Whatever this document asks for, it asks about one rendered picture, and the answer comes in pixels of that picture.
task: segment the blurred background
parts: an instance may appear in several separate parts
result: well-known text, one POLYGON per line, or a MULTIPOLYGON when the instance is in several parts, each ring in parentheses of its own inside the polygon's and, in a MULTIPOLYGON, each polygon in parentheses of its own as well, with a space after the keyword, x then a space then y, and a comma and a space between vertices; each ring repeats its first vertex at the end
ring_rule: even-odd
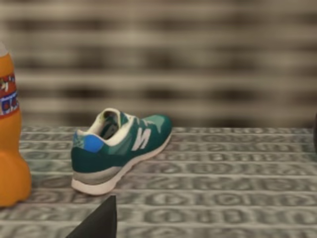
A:
POLYGON ((106 107, 175 126, 311 127, 316 0, 1 0, 24 123, 106 107))

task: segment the patterned tablecloth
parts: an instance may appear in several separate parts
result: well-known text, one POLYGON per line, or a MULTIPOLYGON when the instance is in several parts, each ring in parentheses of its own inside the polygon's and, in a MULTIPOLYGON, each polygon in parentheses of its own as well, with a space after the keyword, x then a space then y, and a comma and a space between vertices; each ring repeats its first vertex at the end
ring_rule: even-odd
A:
MULTIPOLYGON (((106 196, 70 188, 71 127, 24 127, 28 201, 0 210, 1 238, 64 238, 106 196)), ((118 238, 316 238, 309 129, 175 128, 166 150, 112 194, 118 238)))

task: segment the white shoe sole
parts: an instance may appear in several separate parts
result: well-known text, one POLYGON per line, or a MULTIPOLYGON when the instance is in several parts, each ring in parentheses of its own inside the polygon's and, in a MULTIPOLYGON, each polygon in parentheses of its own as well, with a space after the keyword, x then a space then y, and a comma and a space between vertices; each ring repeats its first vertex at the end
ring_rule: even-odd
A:
POLYGON ((97 185, 89 185, 89 184, 84 184, 84 183, 82 183, 78 180, 75 180, 73 178, 71 181, 71 186, 73 189, 75 189, 79 192, 89 194, 89 195, 98 196, 98 195, 106 194, 115 188, 115 186, 119 182, 119 180, 121 180, 122 177, 127 172, 129 172, 134 165, 138 164, 141 161, 150 159, 150 158, 154 157, 155 155, 159 154, 162 150, 164 150, 165 147, 167 146, 170 138, 171 138, 171 134, 168 136, 168 138, 166 139, 164 144, 161 145, 159 148, 157 148, 151 152, 148 152, 144 155, 140 155, 140 156, 137 156, 137 157, 131 159, 125 166, 122 167, 122 169, 113 178, 111 178, 107 182, 97 184, 97 185))

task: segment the teal running shoe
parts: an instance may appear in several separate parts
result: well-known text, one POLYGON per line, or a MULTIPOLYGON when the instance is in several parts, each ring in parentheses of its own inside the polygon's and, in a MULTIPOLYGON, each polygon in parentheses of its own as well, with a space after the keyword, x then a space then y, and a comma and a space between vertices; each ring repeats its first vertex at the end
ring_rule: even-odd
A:
POLYGON ((110 192, 135 164, 160 153, 171 132, 166 116, 139 119, 116 109, 103 110, 87 131, 74 134, 72 187, 90 195, 110 192))

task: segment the bottle label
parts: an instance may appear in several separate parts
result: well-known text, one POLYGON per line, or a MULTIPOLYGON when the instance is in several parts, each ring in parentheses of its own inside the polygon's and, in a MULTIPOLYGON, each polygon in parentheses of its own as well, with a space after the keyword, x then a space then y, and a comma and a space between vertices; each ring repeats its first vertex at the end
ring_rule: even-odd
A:
POLYGON ((18 108, 14 73, 0 77, 0 118, 11 115, 18 108))

